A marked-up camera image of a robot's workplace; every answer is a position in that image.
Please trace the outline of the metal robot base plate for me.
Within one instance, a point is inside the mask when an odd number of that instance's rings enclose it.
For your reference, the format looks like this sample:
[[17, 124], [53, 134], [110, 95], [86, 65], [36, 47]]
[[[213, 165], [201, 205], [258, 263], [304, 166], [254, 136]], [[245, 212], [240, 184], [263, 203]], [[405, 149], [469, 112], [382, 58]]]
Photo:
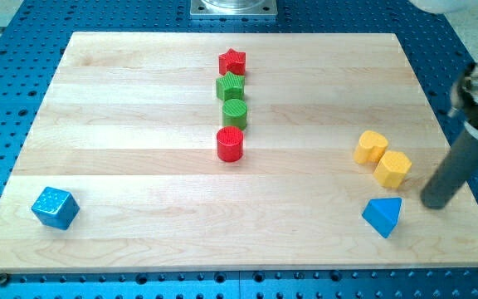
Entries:
[[191, 0], [191, 17], [275, 17], [276, 0]]

